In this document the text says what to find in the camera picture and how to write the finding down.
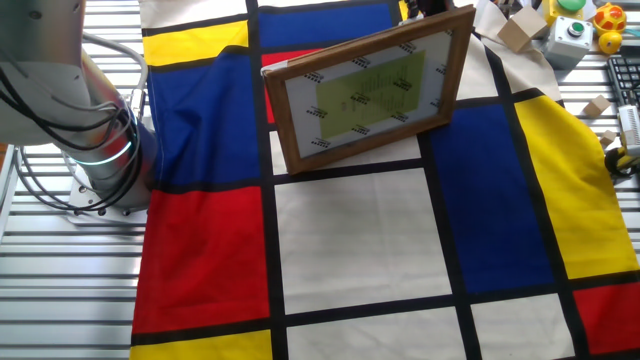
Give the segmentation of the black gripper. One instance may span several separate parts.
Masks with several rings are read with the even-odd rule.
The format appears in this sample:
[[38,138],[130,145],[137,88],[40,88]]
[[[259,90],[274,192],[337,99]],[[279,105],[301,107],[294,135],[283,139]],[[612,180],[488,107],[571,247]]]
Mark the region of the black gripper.
[[404,4],[409,19],[432,16],[450,9],[450,0],[404,0]]

